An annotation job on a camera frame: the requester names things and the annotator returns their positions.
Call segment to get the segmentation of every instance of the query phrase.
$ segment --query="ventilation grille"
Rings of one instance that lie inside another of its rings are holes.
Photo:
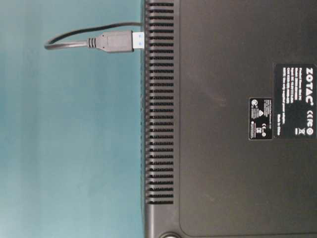
[[[146,0],[146,202],[174,202],[174,2]]]

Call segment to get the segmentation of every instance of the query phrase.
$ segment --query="usb cable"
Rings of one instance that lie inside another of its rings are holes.
[[[141,24],[138,22],[122,22],[101,27],[75,30],[52,38],[44,44],[44,47],[47,50],[87,47],[92,49],[96,48],[108,53],[132,52],[134,49],[144,49],[144,32],[132,31],[103,32],[101,35],[94,38],[88,38],[86,41],[71,41],[56,44],[56,42],[69,36],[85,32],[101,31],[120,26],[141,26]]]

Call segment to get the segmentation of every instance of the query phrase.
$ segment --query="small sticker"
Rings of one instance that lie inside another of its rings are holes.
[[[249,139],[272,139],[272,99],[251,98],[249,103]]]
[[[276,64],[274,138],[316,138],[316,66]]]

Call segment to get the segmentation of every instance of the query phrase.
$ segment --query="usb connector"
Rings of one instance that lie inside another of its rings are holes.
[[[88,38],[87,46],[108,53],[132,52],[134,49],[144,49],[144,32],[103,32],[96,38]]]

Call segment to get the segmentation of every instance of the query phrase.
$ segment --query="teal surface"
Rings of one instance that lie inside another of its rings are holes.
[[[140,14],[140,0],[1,2],[0,238],[142,237],[140,52],[43,48]]]

